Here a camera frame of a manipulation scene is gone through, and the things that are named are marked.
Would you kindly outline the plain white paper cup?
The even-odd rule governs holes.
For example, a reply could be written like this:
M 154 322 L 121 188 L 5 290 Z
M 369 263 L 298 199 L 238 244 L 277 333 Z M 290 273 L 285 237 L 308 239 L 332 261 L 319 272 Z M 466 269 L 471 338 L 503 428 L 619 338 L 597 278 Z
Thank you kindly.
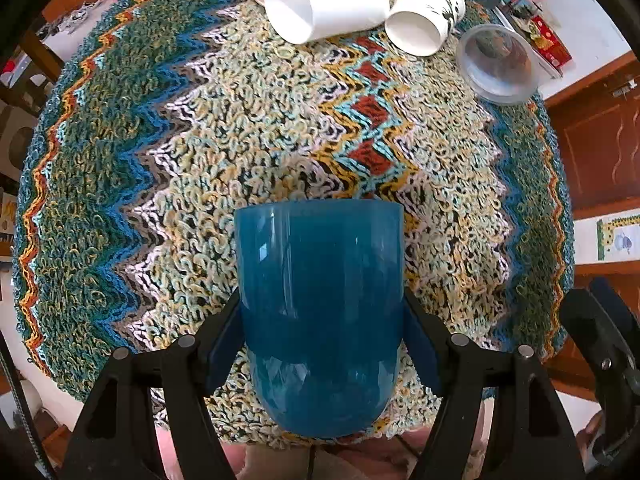
M 269 23 L 291 44 L 362 32 L 381 25 L 390 0 L 264 0 Z

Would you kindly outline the red gift box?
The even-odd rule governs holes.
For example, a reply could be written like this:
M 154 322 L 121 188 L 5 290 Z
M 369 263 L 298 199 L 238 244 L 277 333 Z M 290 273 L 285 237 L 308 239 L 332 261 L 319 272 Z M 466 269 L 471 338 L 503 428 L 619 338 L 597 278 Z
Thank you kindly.
M 527 27 L 536 51 L 553 67 L 560 68 L 573 59 L 570 51 L 541 16 L 533 16 Z

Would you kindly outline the brown wooden door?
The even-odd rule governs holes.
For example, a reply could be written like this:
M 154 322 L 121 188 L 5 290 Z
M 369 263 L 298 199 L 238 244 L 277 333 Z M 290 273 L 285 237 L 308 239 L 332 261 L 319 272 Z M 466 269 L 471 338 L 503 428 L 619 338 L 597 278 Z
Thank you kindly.
M 629 52 L 544 101 L 575 219 L 639 206 L 639 60 Z

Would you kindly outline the white panda print cup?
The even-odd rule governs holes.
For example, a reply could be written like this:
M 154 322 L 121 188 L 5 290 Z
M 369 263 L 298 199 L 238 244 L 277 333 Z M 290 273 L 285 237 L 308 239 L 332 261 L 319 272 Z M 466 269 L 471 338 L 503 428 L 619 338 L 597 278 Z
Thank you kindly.
M 395 0 L 385 32 L 395 47 L 425 58 L 442 47 L 464 14 L 464 0 Z

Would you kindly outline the brown clear plastic cup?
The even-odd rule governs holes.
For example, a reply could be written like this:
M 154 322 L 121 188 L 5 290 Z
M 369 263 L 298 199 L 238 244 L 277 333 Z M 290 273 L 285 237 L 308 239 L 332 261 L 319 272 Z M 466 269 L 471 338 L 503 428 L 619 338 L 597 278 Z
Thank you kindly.
M 523 103 L 537 91 L 537 61 L 532 48 L 522 36 L 501 25 L 476 25 L 464 32 L 456 61 L 463 79 L 488 102 Z

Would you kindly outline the blue translucent plastic cup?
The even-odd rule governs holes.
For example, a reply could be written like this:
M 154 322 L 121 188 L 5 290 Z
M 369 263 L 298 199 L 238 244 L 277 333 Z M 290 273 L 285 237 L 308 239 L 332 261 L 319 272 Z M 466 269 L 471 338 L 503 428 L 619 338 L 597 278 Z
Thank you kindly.
M 258 399 L 284 430 L 369 428 L 392 396 L 404 322 L 404 216 L 385 200 L 291 200 L 234 216 Z

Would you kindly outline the colourful zigzag shaggy rug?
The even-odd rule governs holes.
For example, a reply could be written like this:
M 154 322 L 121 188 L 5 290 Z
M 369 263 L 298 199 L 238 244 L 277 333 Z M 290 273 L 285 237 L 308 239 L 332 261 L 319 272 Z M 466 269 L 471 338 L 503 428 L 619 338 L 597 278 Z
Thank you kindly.
M 477 99 L 454 39 L 296 47 L 254 0 L 120 0 L 64 67 L 28 149 L 13 289 L 32 362 L 85 400 L 111 352 L 192 334 L 238 282 L 233 215 L 276 200 L 405 211 L 405 279 L 480 346 L 564 344 L 570 194 L 544 102 Z

